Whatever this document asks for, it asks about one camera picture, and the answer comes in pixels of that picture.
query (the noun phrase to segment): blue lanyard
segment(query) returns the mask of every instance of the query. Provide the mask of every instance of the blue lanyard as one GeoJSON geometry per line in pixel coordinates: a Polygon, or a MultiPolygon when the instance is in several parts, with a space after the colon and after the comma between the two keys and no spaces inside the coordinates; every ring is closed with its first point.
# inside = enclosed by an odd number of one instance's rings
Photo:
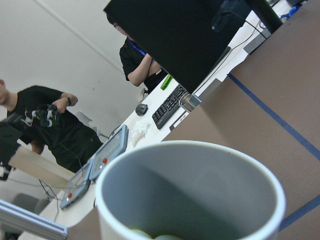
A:
{"type": "Polygon", "coordinates": [[[142,51],[139,47],[137,47],[129,38],[127,39],[128,43],[135,49],[137,50],[139,53],[141,53],[143,56],[146,55],[146,53],[144,51],[142,51]]]}

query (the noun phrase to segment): white wall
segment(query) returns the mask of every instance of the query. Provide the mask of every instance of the white wall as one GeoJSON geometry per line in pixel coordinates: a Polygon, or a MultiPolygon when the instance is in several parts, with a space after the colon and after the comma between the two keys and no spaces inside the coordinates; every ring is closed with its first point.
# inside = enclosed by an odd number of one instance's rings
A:
{"type": "MultiPolygon", "coordinates": [[[[69,92],[79,99],[69,110],[82,110],[103,133],[120,125],[138,104],[141,87],[125,80],[119,57],[125,37],[107,22],[108,1],[1,0],[0,79],[7,88],[43,85],[69,92]]],[[[5,117],[0,107],[0,120],[5,117]]],[[[43,155],[53,159],[47,151],[43,155]]],[[[10,177],[39,183],[19,171],[10,177]]],[[[0,198],[30,188],[0,182],[0,198]]],[[[33,189],[43,196],[39,187],[33,189]]]]}

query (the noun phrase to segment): man's arm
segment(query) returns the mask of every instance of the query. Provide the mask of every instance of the man's arm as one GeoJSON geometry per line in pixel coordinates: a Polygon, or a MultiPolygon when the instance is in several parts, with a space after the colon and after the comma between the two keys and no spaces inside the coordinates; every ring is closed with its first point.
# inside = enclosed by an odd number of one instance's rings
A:
{"type": "Polygon", "coordinates": [[[130,82],[139,87],[146,78],[152,74],[155,74],[161,69],[161,66],[152,60],[152,57],[147,53],[142,59],[140,65],[128,74],[128,79],[130,82]]]}
{"type": "Polygon", "coordinates": [[[45,145],[43,143],[32,140],[30,144],[31,144],[32,152],[35,152],[36,154],[40,155],[44,151],[45,145]]]}
{"type": "Polygon", "coordinates": [[[53,105],[57,107],[59,113],[63,114],[68,106],[74,106],[78,102],[78,98],[67,92],[63,92],[60,98],[53,102],[53,105]]]}

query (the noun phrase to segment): computer mouse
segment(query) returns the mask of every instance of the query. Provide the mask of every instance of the computer mouse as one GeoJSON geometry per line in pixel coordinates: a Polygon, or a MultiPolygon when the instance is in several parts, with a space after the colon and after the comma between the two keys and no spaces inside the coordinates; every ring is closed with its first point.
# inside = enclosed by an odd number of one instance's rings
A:
{"type": "Polygon", "coordinates": [[[135,113],[138,116],[142,116],[142,115],[146,114],[147,110],[148,110],[147,104],[139,103],[135,108],[135,113]]]}

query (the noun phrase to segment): cup rim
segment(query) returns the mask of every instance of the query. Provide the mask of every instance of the cup rim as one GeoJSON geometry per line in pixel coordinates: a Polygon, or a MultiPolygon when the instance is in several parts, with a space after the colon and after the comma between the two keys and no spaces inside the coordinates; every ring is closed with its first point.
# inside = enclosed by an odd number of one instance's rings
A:
{"type": "Polygon", "coordinates": [[[215,148],[223,151],[228,151],[229,153],[238,155],[248,163],[254,165],[258,170],[260,170],[265,177],[272,183],[272,188],[275,193],[276,198],[276,206],[274,208],[274,211],[271,215],[271,217],[268,219],[268,221],[259,229],[257,229],[255,232],[251,233],[250,235],[247,235],[243,238],[239,238],[238,240],[256,240],[256,239],[268,239],[272,234],[274,234],[276,231],[278,231],[278,228],[281,224],[281,221],[285,215],[286,210],[286,197],[284,190],[279,182],[279,180],[276,178],[276,176],[261,162],[257,161],[253,157],[240,152],[238,150],[235,150],[233,148],[210,143],[210,142],[202,142],[202,141],[194,141],[194,140],[170,140],[170,141],[162,141],[158,143],[152,143],[150,145],[146,146],[140,146],[133,148],[129,151],[126,151],[116,157],[112,162],[110,162],[101,172],[99,178],[96,182],[96,188],[95,188],[95,205],[98,208],[98,212],[103,212],[103,215],[99,214],[100,218],[103,218],[106,222],[109,223],[110,227],[117,232],[119,236],[121,236],[124,239],[134,239],[134,240],[147,240],[150,238],[147,238],[145,236],[139,235],[135,233],[134,231],[127,228],[123,223],[121,223],[116,217],[110,212],[108,207],[106,206],[105,202],[103,201],[103,179],[105,176],[116,166],[118,162],[123,161],[128,155],[132,154],[133,152],[140,152],[145,149],[150,149],[158,146],[165,146],[165,145],[193,145],[193,146],[202,146],[207,148],[215,148]]]}
{"type": "Polygon", "coordinates": [[[179,99],[179,105],[185,105],[191,99],[192,94],[189,92],[185,92],[179,99]]]}

